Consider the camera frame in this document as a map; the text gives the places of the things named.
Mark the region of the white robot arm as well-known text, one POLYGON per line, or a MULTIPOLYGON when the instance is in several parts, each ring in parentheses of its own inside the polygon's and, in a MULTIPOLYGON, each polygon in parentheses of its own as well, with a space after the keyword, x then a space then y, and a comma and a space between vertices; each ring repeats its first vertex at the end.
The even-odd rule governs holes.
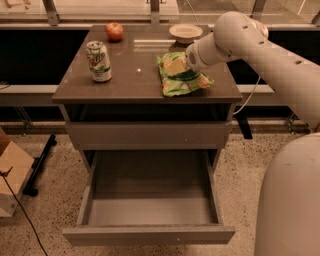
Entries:
POLYGON ((320 256, 320 66, 272 43, 264 24, 234 11, 185 54, 194 70, 244 60, 307 124, 311 133, 283 147, 265 172, 254 256, 320 256))

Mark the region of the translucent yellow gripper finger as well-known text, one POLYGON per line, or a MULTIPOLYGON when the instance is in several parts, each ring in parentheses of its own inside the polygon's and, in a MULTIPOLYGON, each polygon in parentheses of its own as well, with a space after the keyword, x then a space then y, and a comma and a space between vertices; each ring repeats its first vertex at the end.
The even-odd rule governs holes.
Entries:
POLYGON ((170 56, 164 58, 164 70, 168 76, 175 76, 188 70, 186 59, 184 56, 175 59, 170 56))

